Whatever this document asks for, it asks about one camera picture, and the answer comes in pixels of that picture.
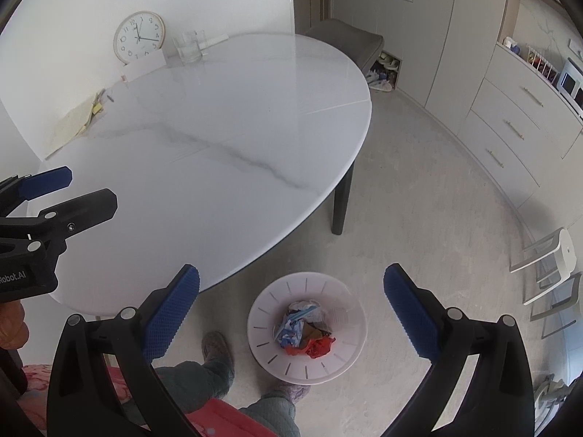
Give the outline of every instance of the gray pants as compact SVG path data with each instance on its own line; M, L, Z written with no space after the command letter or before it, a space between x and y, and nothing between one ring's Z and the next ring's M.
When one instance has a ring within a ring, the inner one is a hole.
M185 361L178 366L156 368L156 373L185 414L200 409L213 397L224 398L234 379L228 366L219 359L204 365ZM124 404L124 410L132 422L138 425L146 423L133 400ZM294 422L296 407L282 393L264 394L255 404L240 411L279 437L300 437L300 430Z

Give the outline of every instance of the drawer handle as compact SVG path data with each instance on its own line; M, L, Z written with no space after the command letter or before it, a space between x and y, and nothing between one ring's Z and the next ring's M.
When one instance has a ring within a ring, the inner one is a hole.
M527 94L529 94L529 95L531 96L531 98L532 98L532 99L533 99L533 100L534 100L536 103L538 103L540 106L544 106L544 105L543 105L543 102L541 102L541 101L540 101L540 100L539 100L537 97L535 97L535 96L534 96L534 94L533 94L533 93L532 93L532 92L531 92L529 89L527 89L527 87L521 87L521 89L523 89L523 90L524 90L524 92L526 92Z
M504 164L502 164L498 158L496 156L494 156L494 153L491 152L491 150L486 150L488 153L490 153L490 156L492 156L494 158L494 161L496 161L498 163L498 165L504 169Z
M518 131L518 130L517 130L517 129L516 129L516 128L515 128L515 127L512 125L512 123L510 123L508 120L504 120L504 123L506 123L506 124L507 124L507 125L510 127L510 129L511 129L512 131L514 131L514 132L515 132L515 133L516 133L516 134L519 136L519 138L520 138L520 139L522 139L522 140L524 141L524 136L520 134L520 131Z

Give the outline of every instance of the wall clock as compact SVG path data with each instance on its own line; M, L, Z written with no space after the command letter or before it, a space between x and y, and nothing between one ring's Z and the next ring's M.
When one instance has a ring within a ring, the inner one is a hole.
M117 28L113 48L126 64L160 49L164 42L164 21L151 11L138 11L125 18Z

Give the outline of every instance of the white chair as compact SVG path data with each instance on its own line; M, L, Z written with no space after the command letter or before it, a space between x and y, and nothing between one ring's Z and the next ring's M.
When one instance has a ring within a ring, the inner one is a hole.
M521 269L524 269L527 266L530 266L541 261L547 256L553 255L553 257L555 258L556 267L550 270L548 273L536 279L536 282L539 285L539 288L541 288L541 291L535 294L534 297L527 299L524 302L524 305L529 305L530 303L533 303L535 300L540 299L544 295L548 294L550 291L553 291L553 289L558 288L562 283L564 283L571 277L571 273L575 270L577 257L575 255L573 241L571 240L571 236L569 235L569 232L567 230L565 230L564 228L559 228L558 230L551 233L549 236L545 236L544 238L538 240L536 243L527 246L524 249L524 251L528 252L530 250L534 250L536 252L536 250L542 248L545 245L545 243L549 243L549 245L543 248L540 252L535 253L533 257L524 260L521 263L513 264L510 267L510 272L515 273L516 271L520 271ZM548 286L541 285L541 282L550 278L556 273L559 273L560 275L560 279L558 280L558 282L550 284Z
M563 300L559 300L554 304L551 304L550 309L546 311L540 312L539 314L533 314L531 309L531 322L535 322L536 320L544 320L551 315L559 314L562 311L566 311L567 309L572 309L572 317L573 320L570 321L568 324L565 324L552 332L545 333L544 326L542 335L540 338L547 338L551 335L555 335L556 333L560 332L561 330L565 330L566 328L574 325L577 321L581 321L581 305L579 304L579 288L581 285L581 275L583 273L575 273L569 279L573 280L571 285L571 295Z

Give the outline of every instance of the blue gripper pad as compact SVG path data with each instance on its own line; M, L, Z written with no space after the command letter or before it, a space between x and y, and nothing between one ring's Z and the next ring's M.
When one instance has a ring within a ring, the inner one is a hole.
M66 166L48 170L36 176L24 178L20 183L18 195L24 200L33 200L56 190L69 187L72 180L73 173Z
M148 363L164 356L198 296L198 271L193 266L185 265L168 287L171 290L166 291L165 298L144 329L142 355Z
M417 287L398 264L385 271L385 294L417 354L435 363L439 349L439 327L421 303Z

